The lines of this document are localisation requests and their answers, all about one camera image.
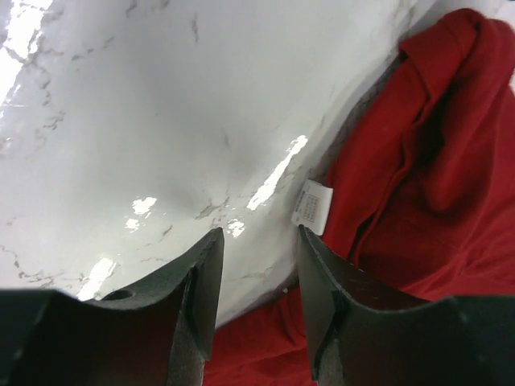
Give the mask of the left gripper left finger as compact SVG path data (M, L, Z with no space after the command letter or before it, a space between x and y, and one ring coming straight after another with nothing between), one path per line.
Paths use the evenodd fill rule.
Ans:
M212 352L221 229L100 300L1 292L4 385L200 385Z

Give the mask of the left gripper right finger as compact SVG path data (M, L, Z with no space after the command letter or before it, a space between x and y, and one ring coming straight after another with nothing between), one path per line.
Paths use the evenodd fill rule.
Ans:
M338 257L305 227L297 268L317 384L513 384L512 297L416 298Z

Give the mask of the dark red t shirt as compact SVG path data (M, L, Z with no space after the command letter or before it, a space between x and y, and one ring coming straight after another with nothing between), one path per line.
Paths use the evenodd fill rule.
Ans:
M318 236L416 298L514 300L514 32L472 9L403 41L328 174ZM318 385L299 284L221 327L206 385Z

